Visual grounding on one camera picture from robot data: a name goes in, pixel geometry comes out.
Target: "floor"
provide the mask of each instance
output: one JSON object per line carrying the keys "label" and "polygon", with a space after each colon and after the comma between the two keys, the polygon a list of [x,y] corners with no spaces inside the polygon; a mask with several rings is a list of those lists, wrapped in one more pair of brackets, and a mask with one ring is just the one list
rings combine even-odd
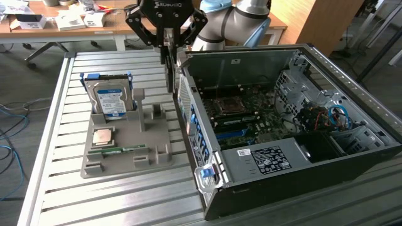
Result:
{"label": "floor", "polygon": [[[348,32],[353,33],[362,24],[363,18],[355,18],[352,25],[348,28]],[[388,38],[395,33],[395,29],[388,28],[386,33],[376,41],[372,48],[366,51],[366,56],[360,56],[353,65],[353,70],[360,73],[367,63],[379,52],[382,46],[387,42]],[[113,51],[116,50],[113,41],[98,41],[100,47],[96,48],[89,45],[89,42],[73,42],[65,43],[65,47],[70,51]],[[34,48],[38,48],[41,44],[32,44]],[[394,113],[402,117],[402,79],[398,77],[402,74],[402,61],[395,66],[388,66],[386,63],[390,58],[396,54],[402,47],[402,39],[396,42],[387,55],[379,61],[378,65],[368,74],[364,84],[368,91],[383,102],[383,104],[394,111]],[[32,53],[33,50],[22,48],[21,44],[13,45],[12,50],[8,53],[0,54],[0,103],[6,104],[13,101],[26,102],[29,100],[50,97],[53,95],[53,89],[56,85],[58,70],[62,62],[62,51],[52,47],[45,54],[40,55],[32,62],[37,64],[37,69],[30,70],[25,67],[22,59]],[[348,50],[351,57],[345,59],[352,63],[357,54],[355,50]],[[343,60],[335,60],[335,63],[343,68],[348,69],[348,65]],[[41,107],[49,102],[38,103],[34,107]],[[16,114],[24,114],[24,111],[13,111]],[[26,174],[30,174],[36,151],[40,144],[41,131],[46,119],[46,110],[29,113],[29,125],[16,136],[10,138],[10,141],[16,147],[16,150],[21,157],[21,163]],[[4,114],[0,114],[0,128],[8,129],[18,120],[18,118],[10,118]],[[5,145],[5,141],[0,140],[0,145]],[[6,161],[0,161],[0,169],[5,167]],[[0,197],[6,194],[20,183],[20,172],[17,164],[13,163],[12,167],[0,176]],[[24,197],[28,182],[24,181],[21,188],[10,197]],[[0,224],[2,226],[16,225],[22,201],[6,201],[0,202]]]}

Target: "white box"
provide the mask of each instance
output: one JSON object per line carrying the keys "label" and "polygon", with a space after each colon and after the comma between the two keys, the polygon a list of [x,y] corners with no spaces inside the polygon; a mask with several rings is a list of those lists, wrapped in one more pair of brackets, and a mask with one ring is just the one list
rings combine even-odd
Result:
{"label": "white box", "polygon": [[105,24],[105,14],[104,13],[86,14],[84,17],[84,24],[88,27],[102,27]]}
{"label": "white box", "polygon": [[78,15],[57,16],[56,23],[58,31],[85,28],[85,24]]}
{"label": "white box", "polygon": [[16,14],[21,29],[42,29],[45,25],[45,17],[42,15]]}

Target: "blue cable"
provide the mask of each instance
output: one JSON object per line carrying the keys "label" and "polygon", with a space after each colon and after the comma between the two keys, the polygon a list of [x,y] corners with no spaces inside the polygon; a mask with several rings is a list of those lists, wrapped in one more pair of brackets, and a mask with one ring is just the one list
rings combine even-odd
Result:
{"label": "blue cable", "polygon": [[332,123],[333,125],[336,125],[335,120],[331,118],[331,114],[332,114],[332,113],[331,113],[331,109],[332,109],[332,108],[339,108],[339,109],[343,111],[344,117],[345,117],[345,122],[347,122],[347,129],[349,129],[349,127],[351,127],[349,117],[348,117],[345,108],[344,108],[341,105],[332,105],[331,107],[328,107],[328,118],[329,118],[329,120],[331,120],[331,123]]}
{"label": "blue cable", "polygon": [[13,116],[13,117],[21,117],[24,120],[25,120],[25,123],[24,123],[24,125],[22,125],[22,127],[20,128],[20,130],[18,131],[16,131],[13,134],[10,134],[8,137],[5,136],[5,134],[2,134],[1,136],[0,136],[0,140],[4,140],[5,138],[10,138],[12,136],[14,136],[18,132],[21,132],[22,131],[22,129],[25,129],[26,128],[26,126],[28,126],[28,122],[29,122],[29,119],[26,118],[26,116],[25,115],[20,115],[20,114],[10,114],[10,113],[8,113],[6,111],[4,111],[2,109],[0,109],[0,112],[2,112],[4,114],[6,114],[8,116]]}
{"label": "blue cable", "polygon": [[18,167],[20,167],[20,173],[21,173],[21,181],[20,181],[20,184],[18,186],[13,189],[12,192],[9,192],[2,198],[0,198],[0,201],[2,201],[8,196],[10,196],[17,190],[18,188],[21,187],[22,185],[22,182],[24,182],[24,175],[22,175],[22,166],[21,166],[21,161],[20,161],[20,157],[18,157],[18,154],[17,152],[9,147],[9,146],[5,146],[5,145],[0,145],[0,147],[2,148],[6,148],[9,150],[12,150],[12,153],[13,153],[13,156],[14,158],[17,159],[17,163],[18,163]]}

